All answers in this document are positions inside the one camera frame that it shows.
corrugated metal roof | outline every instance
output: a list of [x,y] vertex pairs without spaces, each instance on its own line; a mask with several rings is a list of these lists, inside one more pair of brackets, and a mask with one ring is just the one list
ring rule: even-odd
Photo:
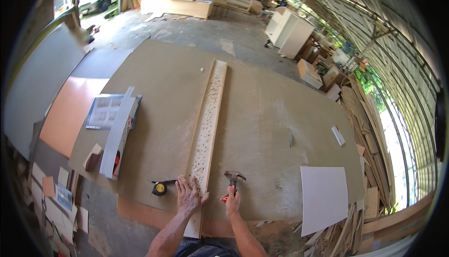
[[376,23],[390,32],[377,39],[365,56],[404,116],[416,162],[417,199],[424,197],[436,185],[433,126],[442,69],[424,19],[409,0],[307,0],[305,4],[360,52],[372,41]]

hammer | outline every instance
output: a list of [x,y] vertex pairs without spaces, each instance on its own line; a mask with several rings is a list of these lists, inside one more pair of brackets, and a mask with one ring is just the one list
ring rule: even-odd
[[[228,175],[231,176],[231,181],[229,182],[229,186],[231,186],[231,188],[234,190],[234,196],[235,196],[235,193],[237,192],[237,177],[243,178],[244,181],[246,181],[246,177],[237,171],[225,171],[224,174],[226,176],[228,176]],[[223,198],[223,202],[226,202],[227,200],[228,200],[228,196],[226,194],[225,197]]]

hand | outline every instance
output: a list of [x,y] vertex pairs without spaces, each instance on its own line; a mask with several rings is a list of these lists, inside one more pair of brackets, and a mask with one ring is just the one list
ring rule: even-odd
[[190,183],[192,184],[192,188],[189,187],[183,175],[178,176],[178,181],[175,182],[176,189],[178,190],[178,213],[187,217],[192,216],[209,198],[209,192],[205,194],[204,198],[199,198],[198,185],[194,176],[190,178]]
[[221,200],[223,200],[224,197],[228,197],[228,200],[226,201],[226,214],[228,215],[229,220],[235,215],[240,215],[239,207],[240,207],[240,192],[237,190],[234,196],[234,190],[231,188],[231,186],[228,186],[228,193],[221,197]]

orange laminate board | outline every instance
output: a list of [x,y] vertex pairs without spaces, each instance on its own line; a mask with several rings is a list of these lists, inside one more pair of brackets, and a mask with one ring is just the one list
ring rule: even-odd
[[48,112],[39,138],[69,158],[93,97],[101,92],[108,81],[69,77]]

workbench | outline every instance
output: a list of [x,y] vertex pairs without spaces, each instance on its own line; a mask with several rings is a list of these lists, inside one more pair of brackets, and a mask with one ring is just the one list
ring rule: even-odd
[[[80,129],[68,165],[96,184],[144,205],[175,212],[174,186],[151,194],[153,181],[186,172],[207,74],[214,59],[228,64],[218,119],[204,216],[226,219],[219,198],[236,170],[245,220],[284,220],[302,215],[300,166],[343,166],[348,201],[363,198],[360,158],[344,109],[296,81],[198,48],[145,40],[123,62],[101,93],[142,94],[135,130],[129,133],[118,181],[86,172],[83,163],[109,131]],[[340,147],[331,127],[346,140]],[[293,135],[290,148],[289,133]]]

